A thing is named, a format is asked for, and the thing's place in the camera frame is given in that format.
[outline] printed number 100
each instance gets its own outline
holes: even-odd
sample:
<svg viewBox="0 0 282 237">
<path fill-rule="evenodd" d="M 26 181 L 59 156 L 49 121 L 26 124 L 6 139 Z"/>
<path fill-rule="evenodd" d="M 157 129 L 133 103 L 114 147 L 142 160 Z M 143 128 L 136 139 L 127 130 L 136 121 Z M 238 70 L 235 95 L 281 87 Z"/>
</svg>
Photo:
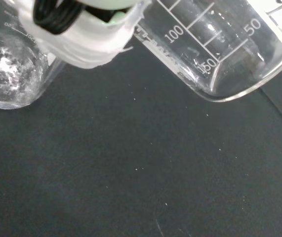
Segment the printed number 100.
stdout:
<svg viewBox="0 0 282 237">
<path fill-rule="evenodd" d="M 179 36 L 183 35 L 184 31 L 180 26 L 174 26 L 173 30 L 170 30 L 165 37 L 169 39 L 170 43 L 174 43 Z"/>
</svg>

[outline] black coiled wire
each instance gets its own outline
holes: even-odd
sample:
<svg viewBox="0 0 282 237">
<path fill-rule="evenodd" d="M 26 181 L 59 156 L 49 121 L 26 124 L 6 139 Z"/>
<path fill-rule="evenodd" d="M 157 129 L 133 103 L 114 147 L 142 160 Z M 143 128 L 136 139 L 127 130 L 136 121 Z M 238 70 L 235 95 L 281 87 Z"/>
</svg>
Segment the black coiled wire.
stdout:
<svg viewBox="0 0 282 237">
<path fill-rule="evenodd" d="M 83 3 L 76 0 L 35 0 L 33 21 L 38 26 L 59 35 L 68 30 L 85 9 Z"/>
</svg>

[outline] black table surface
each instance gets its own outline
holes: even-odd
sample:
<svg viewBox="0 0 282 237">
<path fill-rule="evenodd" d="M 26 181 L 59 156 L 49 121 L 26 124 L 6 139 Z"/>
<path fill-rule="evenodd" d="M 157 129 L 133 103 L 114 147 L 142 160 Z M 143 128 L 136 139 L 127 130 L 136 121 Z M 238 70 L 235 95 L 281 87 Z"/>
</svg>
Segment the black table surface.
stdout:
<svg viewBox="0 0 282 237">
<path fill-rule="evenodd" d="M 282 237 L 282 73 L 211 103 L 132 44 L 0 110 L 0 237 Z"/>
</svg>

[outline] transparent glass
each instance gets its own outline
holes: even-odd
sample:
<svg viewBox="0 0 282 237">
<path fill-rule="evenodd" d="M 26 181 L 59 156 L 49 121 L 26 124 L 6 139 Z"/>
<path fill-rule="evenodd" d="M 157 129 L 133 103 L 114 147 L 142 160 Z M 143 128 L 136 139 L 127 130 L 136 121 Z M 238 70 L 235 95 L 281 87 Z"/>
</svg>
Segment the transparent glass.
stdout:
<svg viewBox="0 0 282 237">
<path fill-rule="evenodd" d="M 0 0 L 0 109 L 37 100 L 65 65 L 44 54 L 21 26 L 12 0 Z"/>
<path fill-rule="evenodd" d="M 135 35 L 211 101 L 239 98 L 282 70 L 282 1 L 155 0 Z"/>
</svg>

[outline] clear liquid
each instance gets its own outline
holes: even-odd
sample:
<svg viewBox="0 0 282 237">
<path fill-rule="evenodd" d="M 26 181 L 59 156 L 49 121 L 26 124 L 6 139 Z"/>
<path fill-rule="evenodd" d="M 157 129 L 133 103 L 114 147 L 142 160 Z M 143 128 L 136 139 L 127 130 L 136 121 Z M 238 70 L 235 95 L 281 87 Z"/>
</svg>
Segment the clear liquid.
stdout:
<svg viewBox="0 0 282 237">
<path fill-rule="evenodd" d="M 31 103 L 39 95 L 47 68 L 46 55 L 30 40 L 0 34 L 0 102 Z"/>
</svg>

